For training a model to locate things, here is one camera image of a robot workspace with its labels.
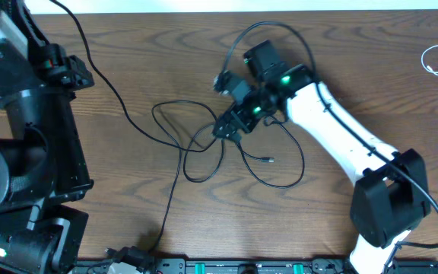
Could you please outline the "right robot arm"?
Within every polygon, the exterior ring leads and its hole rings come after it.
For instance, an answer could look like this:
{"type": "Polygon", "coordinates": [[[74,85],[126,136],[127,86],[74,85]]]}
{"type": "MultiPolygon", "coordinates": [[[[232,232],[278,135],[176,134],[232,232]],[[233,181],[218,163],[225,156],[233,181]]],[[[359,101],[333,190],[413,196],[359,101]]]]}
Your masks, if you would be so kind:
{"type": "Polygon", "coordinates": [[[358,239],[349,256],[356,273],[392,266],[395,245],[430,214],[427,172],[413,149],[403,153],[377,138],[349,114],[305,65],[290,67],[266,40],[243,55],[258,86],[225,71],[214,89],[233,98],[213,134],[240,142],[261,119],[282,112],[306,130],[341,166],[354,186],[350,217],[358,239]]]}

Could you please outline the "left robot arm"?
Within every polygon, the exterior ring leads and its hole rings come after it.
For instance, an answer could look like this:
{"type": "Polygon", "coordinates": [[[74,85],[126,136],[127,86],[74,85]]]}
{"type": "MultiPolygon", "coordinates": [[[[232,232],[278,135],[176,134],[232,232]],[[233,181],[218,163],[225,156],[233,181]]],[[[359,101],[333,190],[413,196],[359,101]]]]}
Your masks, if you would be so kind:
{"type": "Polygon", "coordinates": [[[93,86],[85,63],[49,42],[23,1],[0,1],[0,273],[67,273],[88,216],[70,207],[94,182],[71,102],[93,86]]]}

